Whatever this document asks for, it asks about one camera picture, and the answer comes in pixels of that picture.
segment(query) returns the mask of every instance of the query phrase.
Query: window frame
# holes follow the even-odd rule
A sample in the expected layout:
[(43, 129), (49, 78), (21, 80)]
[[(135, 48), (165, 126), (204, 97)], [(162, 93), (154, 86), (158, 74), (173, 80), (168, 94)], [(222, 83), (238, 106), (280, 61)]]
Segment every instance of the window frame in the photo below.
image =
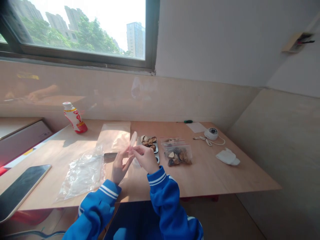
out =
[[(31, 37), (20, 18), (17, 17), (18, 15), (15, 12), (10, 12), (8, 2), (3, 2), (0, 10), (0, 33), (7, 43), (0, 43), (0, 57), (2, 58), (15, 58), (17, 61), (27, 58), (82, 67), (95, 66), (127, 71), (155, 72), (160, 0), (146, 0), (145, 60), (20, 43), (19, 38), (30, 40)], [(10, 12), (10, 16), (14, 16), (14, 19), (10, 20), (7, 11)], [(15, 34), (15, 32), (21, 33), (21, 31), (25, 34), (22, 36)]]

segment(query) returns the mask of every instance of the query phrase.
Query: white stripe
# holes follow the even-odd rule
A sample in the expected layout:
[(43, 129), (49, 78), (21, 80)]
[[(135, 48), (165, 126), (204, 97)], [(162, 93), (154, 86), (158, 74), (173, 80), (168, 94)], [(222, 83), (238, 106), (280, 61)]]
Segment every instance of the white stripe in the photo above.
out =
[(161, 181), (159, 181), (159, 182), (157, 182), (157, 183), (155, 183), (155, 184), (150, 184), (150, 186), (154, 186), (154, 185), (157, 185), (157, 184), (161, 183), (163, 180), (166, 179), (166, 176), (167, 176), (167, 175), (165, 175)]
[(106, 190), (107, 192), (111, 193), (113, 196), (118, 197), (119, 195), (115, 192), (111, 191), (109, 188), (107, 188), (105, 185), (101, 185), (101, 187)]
[(187, 220), (189, 221), (189, 220), (194, 219), (194, 218), (195, 218), (195, 217), (188, 217)]
[(114, 199), (117, 199), (117, 198), (115, 198), (114, 196), (112, 196), (111, 194), (107, 193), (105, 190), (103, 190), (103, 189), (101, 189), (101, 188), (99, 188), (99, 190), (101, 190), (102, 192), (104, 192), (105, 194), (107, 194), (109, 197), (112, 197), (112, 198), (114, 198)]
[(177, 181), (176, 181), (176, 180), (174, 180), (174, 178), (173, 178), (173, 177), (171, 177), (170, 175), (169, 175), (169, 178), (170, 178), (170, 179), (172, 179), (173, 181), (177, 182)]
[(159, 181), (161, 178), (163, 178), (163, 176), (165, 176), (166, 175), (166, 173), (164, 173), (161, 177), (159, 177), (157, 180), (154, 180), (154, 181), (151, 181), (151, 182), (149, 182), (149, 183), (155, 183), (155, 182), (157, 182), (157, 181)]
[(83, 208), (79, 206), (79, 209), (78, 209), (78, 215), (79, 217), (81, 216), (81, 214), (84, 212)]

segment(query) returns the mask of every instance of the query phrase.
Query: phone screen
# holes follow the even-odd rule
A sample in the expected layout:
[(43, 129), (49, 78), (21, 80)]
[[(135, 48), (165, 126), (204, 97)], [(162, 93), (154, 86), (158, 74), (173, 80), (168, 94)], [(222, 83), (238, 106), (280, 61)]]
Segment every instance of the phone screen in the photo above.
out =
[(50, 167), (51, 165), (29, 167), (0, 195), (0, 206), (2, 206), (0, 211), (0, 222), (5, 220), (12, 213), (39, 179), (47, 173)]

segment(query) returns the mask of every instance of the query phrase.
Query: clear plastic bag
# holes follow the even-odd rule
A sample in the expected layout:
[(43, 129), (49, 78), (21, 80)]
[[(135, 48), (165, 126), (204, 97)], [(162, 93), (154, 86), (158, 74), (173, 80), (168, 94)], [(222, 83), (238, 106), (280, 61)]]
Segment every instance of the clear plastic bag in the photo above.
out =
[(104, 154), (118, 153), (130, 143), (130, 122), (110, 122), (102, 126), (97, 146), (102, 145)]
[(169, 167), (180, 163), (192, 164), (192, 151), (190, 144), (164, 147), (164, 151)]
[(165, 147), (171, 147), (176, 145), (183, 145), (186, 144), (184, 140), (178, 140), (178, 141), (168, 141), (168, 142), (162, 142), (161, 146)]
[(163, 147), (185, 144), (184, 139), (182, 139), (181, 137), (160, 137), (159, 139), (161, 146)]
[(104, 182), (102, 146), (84, 152), (69, 164), (69, 171), (62, 183), (56, 202), (90, 192)]

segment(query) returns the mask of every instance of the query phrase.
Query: smartphone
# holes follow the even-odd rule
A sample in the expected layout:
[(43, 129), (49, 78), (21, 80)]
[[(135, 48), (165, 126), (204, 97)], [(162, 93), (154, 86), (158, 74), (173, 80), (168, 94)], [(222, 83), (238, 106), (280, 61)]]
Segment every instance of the smartphone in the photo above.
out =
[(0, 195), (0, 223), (8, 220), (30, 195), (51, 165), (29, 167)]

